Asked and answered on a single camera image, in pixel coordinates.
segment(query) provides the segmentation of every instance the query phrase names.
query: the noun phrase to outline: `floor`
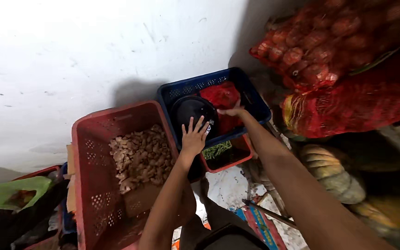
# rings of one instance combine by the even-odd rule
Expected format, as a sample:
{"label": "floor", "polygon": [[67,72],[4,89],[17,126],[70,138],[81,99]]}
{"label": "floor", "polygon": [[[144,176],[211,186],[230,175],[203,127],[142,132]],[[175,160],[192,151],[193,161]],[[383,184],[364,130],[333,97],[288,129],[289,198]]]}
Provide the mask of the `floor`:
{"label": "floor", "polygon": [[[256,194],[262,196],[266,189],[263,185],[252,183],[249,173],[243,172],[242,168],[237,166],[228,168],[227,170],[219,173],[206,173],[206,178],[209,180],[210,197],[218,205],[227,208],[228,210],[242,207],[244,204],[242,199],[252,199]],[[198,189],[199,183],[193,183],[192,189]],[[203,204],[200,203],[197,195],[197,211],[196,214],[200,216],[204,223],[207,222],[206,211]],[[261,203],[261,206],[271,211],[279,213],[277,207],[271,196],[268,196]],[[281,235],[288,250],[300,250],[306,247],[306,243],[298,230],[291,228],[288,225],[274,221],[279,234]],[[180,238],[181,227],[174,231],[172,237],[173,241]]]}

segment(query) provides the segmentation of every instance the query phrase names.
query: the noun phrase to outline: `ginger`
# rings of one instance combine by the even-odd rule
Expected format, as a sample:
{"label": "ginger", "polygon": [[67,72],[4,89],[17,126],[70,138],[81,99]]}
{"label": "ginger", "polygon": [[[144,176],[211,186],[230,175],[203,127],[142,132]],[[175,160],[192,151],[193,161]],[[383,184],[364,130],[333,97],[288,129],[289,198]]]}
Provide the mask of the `ginger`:
{"label": "ginger", "polygon": [[117,136],[110,140],[109,146],[116,163],[121,194],[145,182],[163,185],[175,164],[166,135],[159,125]]}

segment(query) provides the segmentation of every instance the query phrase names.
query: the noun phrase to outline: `right hand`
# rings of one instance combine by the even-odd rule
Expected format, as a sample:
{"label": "right hand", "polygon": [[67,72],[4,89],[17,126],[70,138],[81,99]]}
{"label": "right hand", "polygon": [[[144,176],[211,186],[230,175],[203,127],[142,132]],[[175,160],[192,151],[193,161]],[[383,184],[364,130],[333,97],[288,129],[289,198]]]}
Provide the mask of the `right hand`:
{"label": "right hand", "polygon": [[221,115],[228,115],[228,116],[241,116],[243,113],[245,113],[245,107],[244,106],[240,106],[240,99],[236,102],[236,105],[234,106],[233,109],[218,109],[217,113],[221,114]]}

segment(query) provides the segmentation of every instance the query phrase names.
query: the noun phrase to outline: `finger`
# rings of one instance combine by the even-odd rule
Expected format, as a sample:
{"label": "finger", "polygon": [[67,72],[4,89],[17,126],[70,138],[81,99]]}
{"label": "finger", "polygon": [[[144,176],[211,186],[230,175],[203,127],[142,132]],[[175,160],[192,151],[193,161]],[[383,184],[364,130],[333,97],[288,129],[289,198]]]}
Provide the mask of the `finger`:
{"label": "finger", "polygon": [[238,100],[237,100],[236,106],[234,106],[234,108],[239,108],[239,107],[240,107],[240,101],[241,101],[241,99],[238,99]]}
{"label": "finger", "polygon": [[206,133],[203,133],[202,134],[202,136],[201,136],[201,140],[202,140],[202,142],[205,142],[206,141],[206,136],[207,136],[208,134],[206,134]]}
{"label": "finger", "polygon": [[194,123],[194,117],[191,116],[191,119],[189,119],[189,127],[187,128],[187,133],[192,132],[192,123]]}
{"label": "finger", "polygon": [[194,133],[197,133],[200,130],[200,126],[201,126],[201,123],[203,122],[203,119],[204,119],[204,116],[200,116],[200,119],[197,122],[196,127],[194,128]]}
{"label": "finger", "polygon": [[209,122],[206,122],[203,128],[200,130],[200,134],[204,134],[209,127]]}
{"label": "finger", "polygon": [[183,134],[183,136],[186,135],[186,128],[184,127],[184,124],[181,125],[181,133]]}

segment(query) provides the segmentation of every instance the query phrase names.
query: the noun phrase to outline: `red net sack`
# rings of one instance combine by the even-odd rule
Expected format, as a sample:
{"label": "red net sack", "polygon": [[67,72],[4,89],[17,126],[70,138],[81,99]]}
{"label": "red net sack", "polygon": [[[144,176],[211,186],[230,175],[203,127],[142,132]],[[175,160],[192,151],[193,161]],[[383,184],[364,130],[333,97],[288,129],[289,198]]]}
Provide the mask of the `red net sack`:
{"label": "red net sack", "polygon": [[[239,91],[230,81],[204,88],[200,90],[200,96],[210,101],[216,109],[232,109],[240,99]],[[219,114],[219,135],[226,134],[237,126],[243,126],[238,117]]]}
{"label": "red net sack", "polygon": [[335,87],[288,96],[283,116],[290,130],[308,138],[364,132],[399,121],[400,54]]}
{"label": "red net sack", "polygon": [[400,46],[400,0],[314,0],[270,29],[250,54],[307,94]]}

